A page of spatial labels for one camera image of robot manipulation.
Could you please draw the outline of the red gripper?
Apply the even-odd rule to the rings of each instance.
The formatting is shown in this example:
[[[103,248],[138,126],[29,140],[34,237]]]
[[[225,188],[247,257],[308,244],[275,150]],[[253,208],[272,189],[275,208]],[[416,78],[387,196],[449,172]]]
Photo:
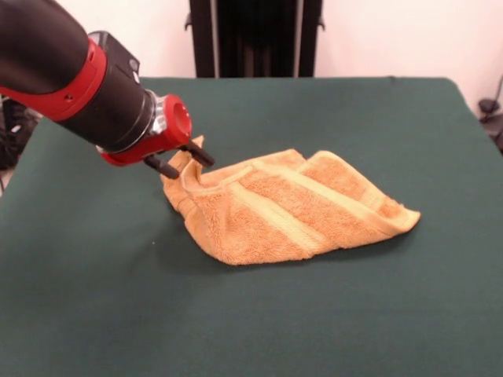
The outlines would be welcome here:
[[[191,141],[192,120],[182,99],[174,94],[154,97],[152,122],[142,136],[129,148],[117,153],[108,153],[101,149],[101,157],[108,163],[124,167],[143,161],[162,176],[175,180],[179,172],[155,154],[169,152],[181,147],[200,165],[214,165],[215,159],[203,148]]]

